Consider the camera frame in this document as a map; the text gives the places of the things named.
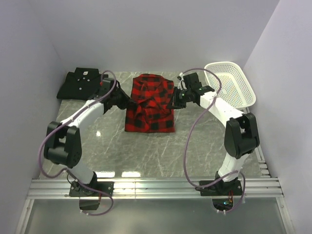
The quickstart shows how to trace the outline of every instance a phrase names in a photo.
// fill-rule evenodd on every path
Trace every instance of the folded black shirt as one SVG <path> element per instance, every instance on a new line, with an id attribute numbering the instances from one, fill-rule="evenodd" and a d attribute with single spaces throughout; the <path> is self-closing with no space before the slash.
<path id="1" fill-rule="evenodd" d="M 100 87 L 101 74 L 94 68 L 76 68 L 69 72 L 58 91 L 58 99 L 88 100 Z"/>

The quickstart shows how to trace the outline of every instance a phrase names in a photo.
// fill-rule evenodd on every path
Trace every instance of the laundry basket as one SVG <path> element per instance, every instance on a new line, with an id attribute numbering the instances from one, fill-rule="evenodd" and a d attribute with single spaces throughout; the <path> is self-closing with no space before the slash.
<path id="1" fill-rule="evenodd" d="M 237 109 L 252 106 L 255 103 L 255 94 L 242 69 L 233 62 L 213 62 L 205 69 L 215 73 L 221 80 L 222 89 L 219 97 Z M 219 88 L 217 79 L 205 72 L 206 82 L 215 90 Z"/>

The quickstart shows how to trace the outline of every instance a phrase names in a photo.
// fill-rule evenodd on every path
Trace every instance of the plaid shirt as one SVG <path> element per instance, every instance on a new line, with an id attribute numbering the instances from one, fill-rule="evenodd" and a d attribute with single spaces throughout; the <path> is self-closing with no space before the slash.
<path id="1" fill-rule="evenodd" d="M 174 83 L 162 76 L 142 74 L 133 79 L 131 105 L 126 113 L 126 132 L 170 133 L 175 131 L 174 111 L 166 109 Z"/>

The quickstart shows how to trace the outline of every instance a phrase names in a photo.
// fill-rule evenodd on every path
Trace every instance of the tabletop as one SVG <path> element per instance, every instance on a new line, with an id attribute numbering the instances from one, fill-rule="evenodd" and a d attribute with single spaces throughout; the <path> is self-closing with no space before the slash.
<path id="1" fill-rule="evenodd" d="M 133 78 L 143 73 L 162 75 L 173 80 L 179 72 L 116 72 L 122 89 L 130 96 Z M 204 73 L 198 72 L 206 85 Z M 79 100 L 63 100 L 57 121 L 61 121 L 83 106 Z M 81 160 L 100 177 L 183 177 L 183 151 L 187 134 L 203 109 L 194 103 L 175 110 L 174 133 L 131 133 L 124 131 L 126 111 L 114 106 L 82 133 Z M 211 113 L 206 113 L 196 125 L 187 153 L 190 176 L 214 177 L 221 167 L 226 150 L 223 145 L 225 128 Z M 43 164 L 48 174 L 61 168 L 48 160 Z M 248 177 L 261 176 L 259 162 L 252 153 L 243 165 Z"/>

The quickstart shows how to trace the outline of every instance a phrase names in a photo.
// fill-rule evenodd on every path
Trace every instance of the white wall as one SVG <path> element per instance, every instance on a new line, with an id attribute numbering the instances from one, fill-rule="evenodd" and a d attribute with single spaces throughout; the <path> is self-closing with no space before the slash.
<path id="1" fill-rule="evenodd" d="M 262 149 L 298 234 L 312 233 L 311 9 L 311 0 L 281 0 L 244 68 Z"/>
<path id="2" fill-rule="evenodd" d="M 0 233 L 15 231 L 65 70 L 27 0 L 0 1 Z"/>
<path id="3" fill-rule="evenodd" d="M 278 0 L 29 0 L 68 70 L 244 66 Z"/>

